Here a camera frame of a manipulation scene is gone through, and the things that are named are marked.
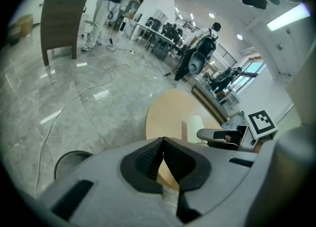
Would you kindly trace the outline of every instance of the railing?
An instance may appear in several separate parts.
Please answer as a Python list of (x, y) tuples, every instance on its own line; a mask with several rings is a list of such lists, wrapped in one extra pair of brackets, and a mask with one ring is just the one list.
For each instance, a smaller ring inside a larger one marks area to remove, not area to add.
[(220, 44), (218, 44), (216, 48), (216, 52), (225, 60), (225, 62), (232, 67), (237, 61), (233, 58), (233, 56)]

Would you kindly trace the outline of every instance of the white pants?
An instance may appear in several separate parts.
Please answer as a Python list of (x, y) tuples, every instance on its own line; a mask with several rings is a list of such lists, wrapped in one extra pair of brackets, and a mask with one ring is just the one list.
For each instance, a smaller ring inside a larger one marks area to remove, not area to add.
[[(110, 12), (113, 13), (113, 18), (108, 19)], [(110, 21), (115, 21), (119, 14), (119, 3), (115, 3), (109, 0), (98, 0), (93, 15), (93, 27), (92, 32), (88, 36), (87, 42), (84, 46), (93, 48), (98, 41), (102, 43), (103, 24), (106, 25)]]

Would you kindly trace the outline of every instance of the round wooden table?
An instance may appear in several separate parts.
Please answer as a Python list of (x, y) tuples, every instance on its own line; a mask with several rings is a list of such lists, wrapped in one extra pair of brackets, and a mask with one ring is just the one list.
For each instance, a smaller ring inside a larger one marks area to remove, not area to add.
[[(187, 139), (186, 121), (193, 115), (199, 115), (204, 128), (220, 129), (215, 118), (198, 100), (178, 89), (170, 89), (154, 100), (146, 118), (146, 139), (169, 137)], [(158, 171), (157, 182), (179, 190), (166, 163), (163, 161)]]

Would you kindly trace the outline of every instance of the man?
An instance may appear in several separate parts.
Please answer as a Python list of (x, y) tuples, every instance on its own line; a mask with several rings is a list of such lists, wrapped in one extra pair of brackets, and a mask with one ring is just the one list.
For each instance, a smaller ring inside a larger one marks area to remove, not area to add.
[(102, 44), (102, 30), (105, 21), (115, 21), (119, 14), (121, 0), (98, 0), (93, 15), (92, 32), (88, 36), (87, 42), (82, 50), (89, 51), (95, 44)]
[(241, 72), (242, 72), (241, 67), (237, 67), (233, 69), (229, 67), (220, 75), (218, 75), (210, 84), (210, 86), (212, 87), (212, 90), (214, 91), (218, 87), (218, 89), (215, 91), (215, 94), (218, 94), (219, 92), (223, 91), (223, 89), (227, 87), (230, 82), (231, 83), (234, 82), (236, 77)]
[(176, 86), (177, 81), (182, 79), (188, 72), (189, 72), (189, 61), (191, 59), (192, 54), (197, 50), (196, 46), (199, 44), (199, 42), (207, 37), (210, 36), (210, 30), (211, 30), (211, 35), (213, 38), (216, 39), (216, 47), (218, 45), (218, 41), (217, 41), (217, 33), (220, 31), (221, 29), (221, 25), (219, 23), (214, 23), (211, 27), (211, 29), (209, 28), (202, 28), (199, 31), (197, 31), (195, 33), (195, 37), (193, 38), (193, 40), (191, 41), (191, 48), (190, 50), (188, 50), (186, 52), (186, 54), (184, 55), (183, 61), (181, 66), (178, 69), (178, 72), (174, 78), (174, 80), (172, 81), (173, 85)]

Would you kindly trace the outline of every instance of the window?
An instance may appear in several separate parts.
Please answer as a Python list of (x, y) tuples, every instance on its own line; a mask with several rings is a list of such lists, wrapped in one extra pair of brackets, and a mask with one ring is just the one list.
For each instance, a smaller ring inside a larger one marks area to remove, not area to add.
[(261, 57), (249, 59), (243, 66), (241, 74), (232, 83), (233, 91), (238, 92), (261, 72), (265, 63)]

